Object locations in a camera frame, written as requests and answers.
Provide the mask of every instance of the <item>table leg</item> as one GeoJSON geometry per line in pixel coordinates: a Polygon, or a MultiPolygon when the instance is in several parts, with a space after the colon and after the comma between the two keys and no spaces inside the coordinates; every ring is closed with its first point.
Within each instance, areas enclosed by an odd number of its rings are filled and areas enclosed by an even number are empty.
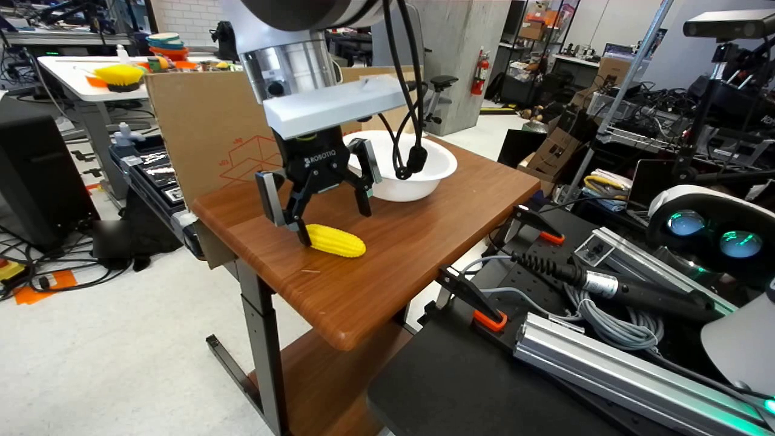
{"type": "Polygon", "coordinates": [[[87,129],[90,144],[99,158],[99,168],[109,183],[113,199],[125,199],[125,183],[118,164],[110,160],[110,134],[107,130],[109,116],[103,104],[72,99],[79,123],[87,129]]]}
{"type": "Polygon", "coordinates": [[[217,338],[208,338],[208,346],[239,386],[239,391],[250,397],[250,403],[262,409],[269,430],[273,434],[290,434],[270,289],[262,279],[256,279],[256,275],[244,262],[238,262],[231,275],[238,276],[241,289],[241,308],[256,369],[259,394],[253,392],[238,362],[217,342],[217,338]]]}

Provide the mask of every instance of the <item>blue object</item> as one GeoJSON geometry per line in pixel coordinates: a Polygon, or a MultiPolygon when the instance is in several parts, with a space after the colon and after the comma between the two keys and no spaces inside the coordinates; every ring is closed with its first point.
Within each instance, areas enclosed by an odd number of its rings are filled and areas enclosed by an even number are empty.
{"type": "Polygon", "coordinates": [[[690,238],[705,231],[705,218],[695,210],[676,210],[669,218],[669,231],[677,238],[690,238]]]}
{"type": "Polygon", "coordinates": [[[751,260],[759,252],[762,239],[756,233],[727,231],[722,236],[722,252],[732,260],[751,260]]]}

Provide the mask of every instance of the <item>yellow object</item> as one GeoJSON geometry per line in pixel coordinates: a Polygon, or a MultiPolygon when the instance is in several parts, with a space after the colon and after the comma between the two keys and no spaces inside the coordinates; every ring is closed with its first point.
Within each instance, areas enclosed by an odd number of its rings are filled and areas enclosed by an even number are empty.
{"type": "Polygon", "coordinates": [[[614,173],[592,169],[587,176],[583,176],[583,187],[608,199],[627,199],[632,183],[614,173]]]}
{"type": "Polygon", "coordinates": [[[362,258],[365,243],[350,233],[339,229],[308,223],[309,246],[316,252],[326,252],[334,258],[362,258]]]}
{"type": "Polygon", "coordinates": [[[131,92],[142,84],[145,67],[131,64],[113,64],[97,67],[93,75],[107,83],[113,92],[131,92]]]}
{"type": "Polygon", "coordinates": [[[4,267],[0,267],[0,282],[9,282],[13,276],[18,276],[23,272],[23,267],[18,262],[7,262],[4,267]]]}

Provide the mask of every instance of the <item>workbench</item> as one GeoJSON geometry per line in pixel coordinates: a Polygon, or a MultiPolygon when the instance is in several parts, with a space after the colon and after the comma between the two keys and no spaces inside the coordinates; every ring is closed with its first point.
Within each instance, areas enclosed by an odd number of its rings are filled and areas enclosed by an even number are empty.
{"type": "Polygon", "coordinates": [[[39,57],[39,64],[46,74],[50,74],[64,89],[64,94],[75,104],[76,122],[90,135],[90,144],[99,158],[99,168],[109,183],[109,189],[115,199],[125,196],[125,183],[118,164],[110,160],[110,130],[109,130],[109,112],[107,104],[110,103],[131,103],[131,99],[148,99],[145,84],[133,92],[110,92],[107,87],[91,87],[90,75],[97,67],[120,64],[124,58],[115,57],[39,57]]]}
{"type": "Polygon", "coordinates": [[[437,269],[537,192],[537,180],[527,174],[455,145],[448,151],[458,158],[458,173],[429,199],[373,199],[367,218],[359,215],[354,192],[343,187],[309,202],[305,220],[362,238],[367,252],[361,260],[313,252],[298,236],[276,229],[253,184],[231,184],[194,202],[200,223],[238,258],[259,392],[215,338],[208,344],[276,434],[376,434],[380,425],[362,392],[409,339],[394,319],[437,269]],[[279,350],[273,294],[313,325],[285,351],[279,350]]]}

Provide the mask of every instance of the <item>clamp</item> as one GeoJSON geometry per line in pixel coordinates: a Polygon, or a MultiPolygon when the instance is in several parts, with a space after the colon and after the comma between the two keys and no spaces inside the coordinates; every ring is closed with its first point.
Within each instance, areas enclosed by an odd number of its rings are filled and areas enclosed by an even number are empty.
{"type": "Polygon", "coordinates": [[[471,322],[480,325],[481,329],[491,333],[491,335],[502,335],[508,325],[508,316],[502,313],[499,308],[494,308],[489,304],[489,299],[480,292],[480,287],[474,287],[471,282],[468,282],[459,275],[453,275],[451,269],[440,269],[437,279],[435,279],[448,294],[453,294],[455,299],[465,300],[469,308],[474,308],[471,313],[471,322]]]}

